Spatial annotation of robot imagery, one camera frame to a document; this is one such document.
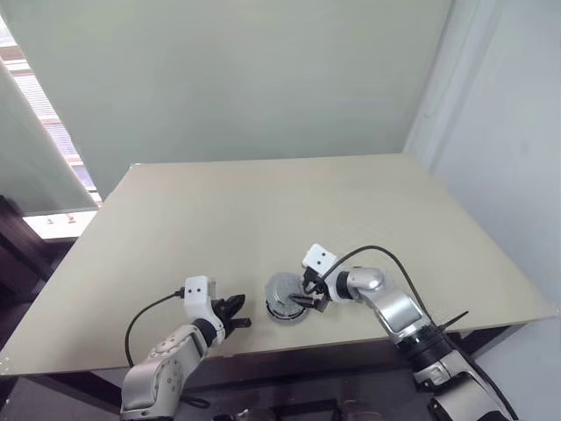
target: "black wire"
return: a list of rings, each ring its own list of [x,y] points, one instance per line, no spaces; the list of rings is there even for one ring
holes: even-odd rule
[[[341,259],[337,260],[335,262],[335,264],[333,266],[331,266],[331,268],[329,268],[329,270],[327,272],[325,272],[325,274],[323,274],[323,276],[320,278],[320,282],[318,282],[318,284],[321,284],[323,282],[325,282],[325,280],[327,279],[327,277],[329,275],[331,275],[333,273],[333,271],[335,269],[337,269],[339,266],[341,266],[344,262],[346,262],[347,260],[349,260],[352,256],[362,253],[366,250],[376,250],[379,252],[384,253],[385,255],[387,255],[390,259],[392,259],[395,264],[399,267],[399,269],[401,270],[401,273],[403,274],[403,277],[405,278],[405,280],[407,281],[408,286],[411,288],[411,291],[413,292],[413,295],[415,296],[416,301],[419,304],[419,307],[421,307],[421,310],[424,311],[424,313],[427,315],[427,317],[429,318],[430,322],[433,325],[436,325],[433,318],[430,316],[429,311],[427,310],[427,308],[424,305],[423,300],[421,299],[421,296],[419,295],[419,292],[417,291],[417,289],[415,288],[415,285],[413,284],[413,281],[411,280],[411,278],[409,277],[409,274],[407,273],[407,270],[405,270],[405,267],[401,264],[400,260],[389,250],[387,250],[386,248],[382,247],[382,246],[362,246],[359,247],[353,251],[351,251],[350,253],[346,254],[345,256],[343,256]],[[446,342],[452,347],[452,349],[455,349],[456,351],[458,351],[460,353],[460,355],[462,355],[462,357],[464,357],[464,359],[467,361],[467,363],[472,366],[473,370],[483,379],[485,380],[487,383],[489,383],[489,385],[493,388],[494,392],[497,394],[497,396],[499,397],[499,399],[502,401],[502,403],[505,405],[505,408],[507,408],[507,411],[510,413],[510,416],[514,419],[514,420],[518,420],[518,416],[516,415],[516,412],[514,410],[514,408],[510,405],[510,403],[508,402],[507,398],[503,395],[503,393],[501,392],[501,390],[499,389],[499,387],[495,384],[495,382],[489,377],[489,375],[485,372],[485,370],[483,370],[483,368],[481,368],[479,366],[479,364],[477,362],[475,362],[475,360],[473,359],[473,357],[471,355],[468,355],[467,353],[465,353],[454,341],[452,341],[448,335],[444,334],[444,340],[446,340]]]
[[[164,296],[163,298],[161,298],[158,301],[154,301],[152,304],[147,305],[144,309],[139,311],[137,313],[137,315],[134,318],[132,318],[131,322],[129,323],[129,326],[126,328],[126,333],[124,334],[124,354],[126,355],[126,360],[129,363],[130,367],[134,366],[134,362],[132,361],[131,346],[130,346],[130,337],[131,337],[132,327],[134,326],[134,324],[136,323],[138,318],[140,316],[142,316],[145,312],[147,312],[152,307],[155,307],[158,304],[162,304],[165,301],[174,298],[175,296],[183,297],[184,296],[184,289],[183,288],[178,289],[173,294],[170,294],[169,296]],[[194,396],[189,396],[189,395],[181,395],[181,401],[186,403],[187,405],[191,405],[191,406],[194,406],[195,408],[200,408],[202,410],[206,410],[207,408],[210,407],[210,402],[205,400],[205,399],[202,399],[200,397],[194,397]]]

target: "table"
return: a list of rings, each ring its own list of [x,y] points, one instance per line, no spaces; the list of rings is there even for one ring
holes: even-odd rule
[[[315,242],[338,255],[365,244],[390,249],[437,323],[470,311],[454,326],[459,331],[554,314],[444,187],[407,155],[141,164],[131,167],[59,265],[0,353],[0,371],[34,375],[125,366],[123,336],[131,318],[191,275],[216,278],[220,296],[245,293],[240,316],[253,321],[211,356],[258,361],[288,352],[304,358],[323,355],[318,346],[348,354],[346,344],[384,339],[372,312],[359,304],[331,305],[294,326],[266,315],[266,281],[281,271],[301,273],[302,257]],[[407,290],[384,255],[364,253],[353,262],[382,268]],[[131,336],[134,360],[185,321],[179,300],[145,314]]]

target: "silver robotic arm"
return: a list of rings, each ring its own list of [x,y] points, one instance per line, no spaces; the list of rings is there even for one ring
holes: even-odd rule
[[[515,420],[506,399],[499,396],[485,372],[468,361],[429,315],[381,270],[334,268],[337,257],[318,244],[309,249],[302,264],[306,268],[304,290],[309,291],[312,284],[319,286],[315,293],[324,294],[313,301],[314,307],[322,310],[327,296],[330,301],[360,302],[373,309],[411,364],[415,382],[435,393],[428,410],[436,421]],[[294,300],[302,303],[305,298]]]
[[[193,321],[165,338],[127,373],[122,420],[173,420],[183,386],[208,349],[220,345],[234,329],[251,325],[248,318],[233,318],[245,296],[215,300],[215,285],[207,276],[185,281],[184,307]]]

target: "floor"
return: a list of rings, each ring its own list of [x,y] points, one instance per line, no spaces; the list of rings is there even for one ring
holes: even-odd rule
[[[270,406],[304,403],[336,398],[343,406],[359,405],[366,412],[378,412],[383,418],[361,417],[364,421],[430,421],[425,406],[428,397],[415,392],[413,379],[407,370],[387,371],[377,374],[352,375],[310,382],[241,389],[215,391],[198,395],[211,402],[207,410],[198,410],[182,405],[176,420],[210,420],[218,414],[237,413],[245,408],[268,408]],[[117,421],[118,416],[81,403],[58,392],[46,389],[27,379],[19,379],[7,404],[0,412],[0,421]],[[286,420],[321,421],[330,420],[330,413],[314,413]]]

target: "beige tabletop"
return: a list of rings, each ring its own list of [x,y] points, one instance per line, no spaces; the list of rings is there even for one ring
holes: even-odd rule
[[[191,275],[217,294],[246,294],[235,331],[213,354],[255,353],[385,338],[360,304],[332,304],[299,325],[266,315],[271,275],[302,273],[313,243],[342,255],[375,244],[401,259],[437,323],[520,324],[554,314],[533,284],[444,188],[406,155],[145,164],[131,168],[60,264],[0,354],[3,374],[122,367],[134,314]],[[384,255],[353,261],[388,271]],[[135,360],[186,323],[180,299],[146,313]]]

